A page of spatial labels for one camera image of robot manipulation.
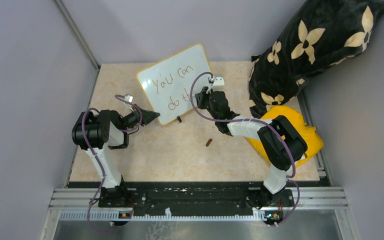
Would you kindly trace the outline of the red marker cap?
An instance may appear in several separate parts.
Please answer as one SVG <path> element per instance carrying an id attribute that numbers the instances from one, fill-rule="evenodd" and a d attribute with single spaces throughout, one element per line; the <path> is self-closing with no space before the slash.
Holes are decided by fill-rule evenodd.
<path id="1" fill-rule="evenodd" d="M 211 144 L 212 141 L 213 141 L 213 140 L 210 138 L 210 139 L 206 142 L 205 146 L 208 147 L 208 146 Z"/>

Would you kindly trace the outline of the yellow framed whiteboard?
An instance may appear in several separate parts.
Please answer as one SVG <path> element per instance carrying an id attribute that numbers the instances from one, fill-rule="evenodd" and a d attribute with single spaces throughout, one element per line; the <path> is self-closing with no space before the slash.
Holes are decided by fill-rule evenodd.
<path id="1" fill-rule="evenodd" d="M 138 71 L 136 79 L 153 111 L 160 113 L 158 122 L 165 126 L 193 109 L 194 80 L 210 71 L 205 48 L 196 43 Z"/>

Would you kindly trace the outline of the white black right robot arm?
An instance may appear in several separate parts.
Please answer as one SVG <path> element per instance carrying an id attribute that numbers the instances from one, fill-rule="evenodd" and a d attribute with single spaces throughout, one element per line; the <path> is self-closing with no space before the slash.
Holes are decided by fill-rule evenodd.
<path id="1" fill-rule="evenodd" d="M 296 162 L 308 150 L 307 143 L 292 123 L 283 115 L 263 120 L 237 114 L 230 109 L 223 91 L 213 91 L 206 86 L 194 95 L 192 107 L 197 113 L 208 111 L 208 120 L 214 122 L 222 134 L 245 137 L 262 144 L 270 170 L 263 181 L 265 189 L 261 199 L 267 206 L 275 206 L 281 200 L 280 191 L 285 188 L 287 179 L 296 171 Z"/>

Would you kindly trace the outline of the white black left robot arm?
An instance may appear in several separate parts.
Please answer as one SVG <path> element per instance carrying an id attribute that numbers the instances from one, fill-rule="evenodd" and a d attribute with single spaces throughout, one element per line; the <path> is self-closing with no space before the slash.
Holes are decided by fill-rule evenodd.
<path id="1" fill-rule="evenodd" d="M 97 115 L 90 111 L 80 114 L 71 137 L 74 144 L 88 154 L 100 175 L 100 199 L 110 199 L 118 207 L 129 203 L 130 193 L 122 174 L 116 170 L 110 150 L 126 149 L 129 145 L 129 131 L 136 131 L 159 116 L 158 112 L 142 108 L 133 110 L 126 116 L 108 109 Z"/>

